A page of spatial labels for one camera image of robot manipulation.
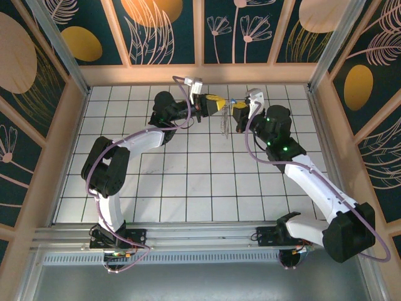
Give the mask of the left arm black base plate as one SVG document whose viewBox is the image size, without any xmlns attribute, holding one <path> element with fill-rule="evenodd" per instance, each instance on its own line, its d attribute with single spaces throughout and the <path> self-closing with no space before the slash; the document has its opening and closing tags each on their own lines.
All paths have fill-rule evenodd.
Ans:
<svg viewBox="0 0 401 301">
<path fill-rule="evenodd" d="M 145 229 L 125 229 L 119 231 L 118 234 L 124 237 L 126 240 L 144 244 L 146 242 L 147 230 Z M 94 228 L 90 230 L 90 249 L 116 249 L 116 250 L 127 250 L 133 248 L 130 243 L 122 241 L 112 235 L 109 231 L 104 228 Z"/>
</svg>

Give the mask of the grey metal panel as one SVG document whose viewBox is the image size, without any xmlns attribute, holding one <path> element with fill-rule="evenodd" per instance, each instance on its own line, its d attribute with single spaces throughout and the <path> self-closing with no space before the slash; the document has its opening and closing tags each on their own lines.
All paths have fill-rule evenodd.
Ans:
<svg viewBox="0 0 401 301">
<path fill-rule="evenodd" d="M 44 267 L 34 301 L 371 301 L 357 271 L 267 263 Z"/>
</svg>

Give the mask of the aluminium side rail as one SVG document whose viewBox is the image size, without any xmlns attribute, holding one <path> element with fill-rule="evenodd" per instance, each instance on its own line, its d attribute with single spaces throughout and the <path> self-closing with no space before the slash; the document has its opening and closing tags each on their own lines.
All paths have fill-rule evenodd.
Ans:
<svg viewBox="0 0 401 301">
<path fill-rule="evenodd" d="M 314 164 L 336 187 L 346 193 L 339 165 L 336 162 L 334 150 L 331 148 L 331 136 L 325 124 L 325 118 L 321 115 L 321 107 L 314 95 L 308 93 L 307 99 L 315 125 L 320 152 L 323 156 L 322 160 L 319 162 L 314 161 Z"/>
</svg>

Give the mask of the aluminium corner post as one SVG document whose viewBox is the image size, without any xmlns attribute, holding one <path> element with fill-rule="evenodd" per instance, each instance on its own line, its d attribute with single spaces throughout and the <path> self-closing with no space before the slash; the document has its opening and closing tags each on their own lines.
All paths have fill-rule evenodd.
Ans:
<svg viewBox="0 0 401 301">
<path fill-rule="evenodd" d="M 36 16 L 45 34 L 52 42 L 64 66 L 69 71 L 70 76 L 77 84 L 78 88 L 84 94 L 84 96 L 87 96 L 89 92 L 89 86 L 85 81 L 76 60 L 71 54 L 71 51 L 68 49 L 67 44 L 64 42 L 56 23 L 51 19 L 48 10 L 45 8 L 44 3 L 42 2 L 42 0 L 26 0 L 26 3 L 32 10 L 33 14 Z"/>
<path fill-rule="evenodd" d="M 345 12 L 333 31 L 328 44 L 325 46 L 315 71 L 308 82 L 308 91 L 310 93 L 316 92 L 318 85 L 328 71 L 329 66 L 333 62 L 336 54 L 339 52 L 341 46 L 346 40 L 346 37 L 363 10 L 365 2 L 366 0 L 351 0 L 350 3 L 347 4 Z"/>
</svg>

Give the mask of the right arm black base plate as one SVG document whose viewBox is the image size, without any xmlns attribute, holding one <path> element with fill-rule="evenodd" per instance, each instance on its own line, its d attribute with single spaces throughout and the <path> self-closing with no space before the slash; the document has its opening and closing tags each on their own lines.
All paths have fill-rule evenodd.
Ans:
<svg viewBox="0 0 401 301">
<path fill-rule="evenodd" d="M 311 242 L 301 238 L 293 238 L 285 228 L 262 226 L 256 228 L 258 246 L 301 246 L 311 245 Z"/>
</svg>

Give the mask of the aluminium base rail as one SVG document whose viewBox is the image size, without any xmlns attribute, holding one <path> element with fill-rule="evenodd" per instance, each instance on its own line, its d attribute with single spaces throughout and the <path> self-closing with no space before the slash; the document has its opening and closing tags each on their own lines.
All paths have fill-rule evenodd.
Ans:
<svg viewBox="0 0 401 301">
<path fill-rule="evenodd" d="M 129 223 L 128 229 L 145 229 L 152 251 L 252 250 L 258 243 L 256 228 L 270 222 Z M 33 247 L 89 249 L 89 223 L 57 223 L 34 231 Z"/>
</svg>

